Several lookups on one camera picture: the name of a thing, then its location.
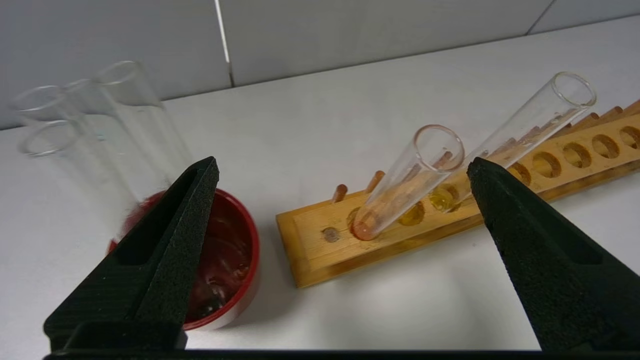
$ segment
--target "test tube with orange residue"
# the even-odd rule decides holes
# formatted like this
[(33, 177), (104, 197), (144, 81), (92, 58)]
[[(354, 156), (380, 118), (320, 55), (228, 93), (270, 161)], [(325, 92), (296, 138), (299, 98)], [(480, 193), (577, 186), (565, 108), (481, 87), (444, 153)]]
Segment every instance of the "test tube with orange residue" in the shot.
[(360, 240), (373, 240), (458, 169), (464, 158), (462, 141), (452, 130), (440, 125), (420, 128), (356, 213), (351, 232)]

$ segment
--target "white wall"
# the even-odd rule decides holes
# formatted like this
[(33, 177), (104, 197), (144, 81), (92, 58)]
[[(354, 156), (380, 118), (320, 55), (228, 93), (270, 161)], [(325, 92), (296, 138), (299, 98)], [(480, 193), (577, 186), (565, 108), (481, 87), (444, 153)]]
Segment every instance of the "white wall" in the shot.
[[(640, 13), (640, 0), (220, 0), (231, 69), (247, 85)], [(6, 103), (118, 60), (163, 99), (231, 86), (214, 0), (0, 0)]]
[(162, 98), (228, 88), (213, 0), (1, 0), (0, 129), (20, 92), (138, 60)]
[(551, 0), (221, 0), (237, 85), (522, 36)]
[(639, 13), (638, 0), (555, 0), (530, 33), (570, 28)]

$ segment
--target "wooden peg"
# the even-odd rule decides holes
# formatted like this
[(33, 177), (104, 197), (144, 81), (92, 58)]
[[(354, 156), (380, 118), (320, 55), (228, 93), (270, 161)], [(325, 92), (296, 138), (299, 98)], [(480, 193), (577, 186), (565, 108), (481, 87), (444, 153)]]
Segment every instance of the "wooden peg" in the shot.
[(529, 130), (528, 133), (524, 134), (524, 136), (520, 138), (518, 143), (525, 143), (529, 141), (532, 137), (538, 136), (540, 132), (541, 132), (540, 126), (534, 126), (531, 128), (531, 130)]
[(376, 186), (378, 185), (378, 183), (380, 182), (380, 180), (382, 180), (382, 177), (385, 175), (384, 171), (378, 170), (376, 171), (376, 173), (373, 175), (373, 177), (371, 178), (371, 181), (369, 181), (369, 184), (367, 185), (367, 188), (364, 190), (364, 193), (370, 193), (373, 191), (373, 189), (376, 188)]
[(627, 106), (623, 112), (622, 117), (629, 117), (631, 115), (640, 113), (640, 100), (634, 102), (633, 104)]
[(509, 140), (505, 141), (504, 144), (500, 145), (498, 149), (496, 149), (490, 156), (496, 156), (501, 152), (510, 149), (512, 146), (515, 146), (518, 142), (514, 138), (509, 138)]
[(440, 159), (438, 159), (436, 162), (433, 163), (433, 167), (440, 168), (444, 166), (449, 160), (451, 160), (452, 157), (453, 157), (453, 152), (445, 151), (444, 154), (442, 154), (442, 156), (440, 157)]
[(598, 125), (608, 124), (612, 121), (616, 121), (620, 119), (622, 117), (623, 112), (624, 110), (622, 110), (621, 107), (616, 106), (615, 108), (607, 111), (600, 117), (600, 121), (598, 122)]
[(347, 191), (349, 189), (347, 188), (347, 186), (345, 184), (340, 184), (338, 186), (335, 187), (335, 192), (333, 193), (333, 197), (331, 199), (331, 202), (333, 204), (335, 204), (336, 202), (340, 202), (342, 200), (344, 200), (344, 196), (347, 195)]
[(569, 126), (565, 126), (562, 129), (560, 129), (560, 131), (558, 131), (557, 133), (555, 133), (553, 136), (551, 136), (551, 138), (557, 138), (558, 136), (564, 136), (564, 135), (568, 135), (568, 134), (572, 134), (578, 130), (583, 130), (583, 129), (587, 129), (591, 126), (595, 126), (598, 125), (598, 119), (600, 118), (600, 116), (596, 113), (590, 113), (589, 115), (583, 117), (582, 119), (580, 119), (579, 121), (577, 121), (576, 123), (574, 123), (573, 125)]

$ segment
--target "test tube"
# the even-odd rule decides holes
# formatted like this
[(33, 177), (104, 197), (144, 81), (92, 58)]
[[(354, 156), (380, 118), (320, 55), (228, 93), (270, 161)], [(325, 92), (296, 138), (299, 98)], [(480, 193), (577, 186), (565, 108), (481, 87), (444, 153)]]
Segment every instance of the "test tube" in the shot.
[(135, 141), (98, 84), (82, 79), (64, 87), (69, 101), (83, 114), (136, 199), (145, 201), (170, 185), (150, 154)]
[(53, 120), (33, 128), (19, 144), (19, 151), (41, 161), (48, 159), (56, 179), (70, 179), (118, 242), (125, 235), (122, 225), (137, 202), (118, 171), (96, 151), (91, 138), (92, 134), (67, 120)]
[(420, 128), (356, 213), (351, 232), (373, 240), (462, 164), (462, 141), (440, 125)]
[(47, 85), (27, 90), (14, 97), (9, 102), (9, 108), (27, 126), (37, 128), (47, 122), (67, 120), (87, 130), (82, 114), (69, 102), (59, 86)]
[(96, 82), (129, 133), (175, 181), (191, 165), (191, 155), (142, 66), (134, 61), (112, 64), (96, 75)]
[(595, 103), (596, 93), (585, 79), (557, 73), (429, 194), (431, 204), (443, 212), (457, 209), (471, 195), (467, 166), (473, 159), (508, 168)]

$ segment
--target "test tube rim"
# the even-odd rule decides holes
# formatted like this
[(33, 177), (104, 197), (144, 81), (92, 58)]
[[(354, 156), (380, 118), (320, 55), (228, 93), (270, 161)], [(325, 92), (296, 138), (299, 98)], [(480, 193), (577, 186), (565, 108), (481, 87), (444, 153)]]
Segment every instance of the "test tube rim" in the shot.
[[(51, 150), (39, 151), (39, 152), (38, 151), (31, 151), (31, 149), (29, 148), (29, 145), (38, 135), (40, 135), (43, 131), (45, 131), (45, 130), (51, 128), (51, 127), (60, 126), (60, 125), (70, 126), (71, 129), (74, 132), (74, 136), (67, 143), (65, 143), (61, 147), (58, 147), (57, 149), (51, 149)], [(42, 158), (44, 156), (53, 155), (53, 154), (56, 154), (57, 152), (66, 150), (66, 149), (70, 148), (71, 146), (73, 146), (78, 141), (78, 139), (80, 139), (81, 134), (78, 131), (79, 130), (67, 120), (50, 121), (50, 122), (45, 123), (43, 126), (39, 127), (37, 130), (32, 131), (30, 134), (28, 134), (27, 137), (25, 137), (18, 144), (18, 151), (20, 151), (21, 153), (23, 153), (26, 156), (29, 156), (31, 158)]]
[(72, 92), (78, 91), (79, 89), (82, 89), (83, 87), (87, 86), (91, 82), (92, 82), (91, 79), (75, 80), (63, 86), (62, 90), (66, 93), (72, 93)]
[[(42, 90), (55, 90), (55, 98), (53, 100), (47, 101), (45, 103), (43, 103), (42, 105), (38, 105), (35, 107), (29, 107), (29, 108), (23, 108), (22, 106), (18, 106), (18, 102), (20, 100), (25, 99), (26, 97), (33, 95), (37, 92), (41, 92)], [(36, 88), (31, 88), (29, 90), (23, 91), (20, 94), (16, 95), (10, 102), (9, 102), (9, 109), (17, 112), (17, 113), (29, 113), (32, 111), (38, 111), (38, 110), (42, 110), (44, 108), (48, 108), (50, 106), (53, 106), (55, 104), (58, 104), (62, 101), (65, 100), (65, 94), (63, 89), (60, 86), (57, 85), (44, 85), (44, 86), (38, 86)]]
[[(560, 92), (560, 90), (558, 89), (557, 84), (556, 84), (556, 80), (558, 78), (560, 78), (560, 77), (563, 77), (563, 76), (576, 79), (577, 81), (582, 83), (589, 90), (589, 93), (591, 94), (590, 100), (588, 102), (585, 102), (584, 104), (581, 104), (579, 102), (571, 101), (566, 96), (564, 96), (564, 94), (562, 94), (562, 92)], [(583, 109), (590, 108), (598, 100), (598, 96), (597, 96), (595, 90), (589, 84), (589, 81), (584, 79), (582, 76), (580, 76), (580, 75), (578, 75), (578, 74), (576, 74), (574, 72), (570, 72), (570, 71), (561, 71), (561, 72), (558, 72), (556, 75), (554, 75), (554, 77), (551, 79), (551, 89), (553, 89), (554, 93), (560, 99), (562, 99), (563, 101), (568, 102), (571, 106), (577, 106), (578, 108), (583, 108)]]
[[(437, 130), (440, 130), (440, 131), (443, 131), (443, 132), (447, 133), (448, 135), (451, 135), (453, 138), (455, 138), (456, 143), (458, 143), (458, 145), (460, 146), (461, 156), (458, 156), (458, 159), (459, 159), (458, 162), (455, 163), (451, 168), (438, 169), (438, 168), (432, 167), (431, 165), (427, 164), (422, 159), (422, 155), (420, 155), (420, 149), (418, 148), (418, 138), (420, 137), (420, 134), (423, 131), (429, 130), (429, 129), (437, 129)], [(442, 126), (442, 125), (438, 125), (438, 124), (429, 124), (429, 125), (422, 126), (413, 135), (412, 144), (413, 144), (413, 149), (415, 150), (415, 155), (416, 155), (416, 157), (418, 157), (418, 160), (420, 161), (420, 164), (422, 166), (430, 169), (431, 171), (436, 172), (437, 174), (449, 174), (451, 172), (454, 172), (455, 170), (460, 168), (460, 166), (462, 165), (462, 163), (465, 160), (465, 146), (462, 143), (462, 140), (460, 140), (460, 137), (458, 136), (458, 134), (455, 133), (455, 131), (449, 129), (446, 126)]]
[[(108, 72), (112, 71), (115, 68), (121, 67), (122, 65), (132, 65), (131, 70), (124, 76), (119, 77), (118, 79), (114, 80), (114, 81), (102, 81), (100, 80), (102, 77), (104, 77)], [(138, 73), (140, 73), (142, 71), (142, 64), (137, 62), (137, 61), (132, 61), (132, 60), (123, 60), (123, 61), (118, 61), (116, 63), (113, 63), (109, 66), (107, 66), (106, 68), (98, 71), (98, 73), (96, 73), (95, 77), (94, 77), (94, 81), (102, 86), (112, 86), (112, 85), (119, 85), (122, 83), (125, 83), (128, 80), (131, 80), (132, 78), (134, 78)]]

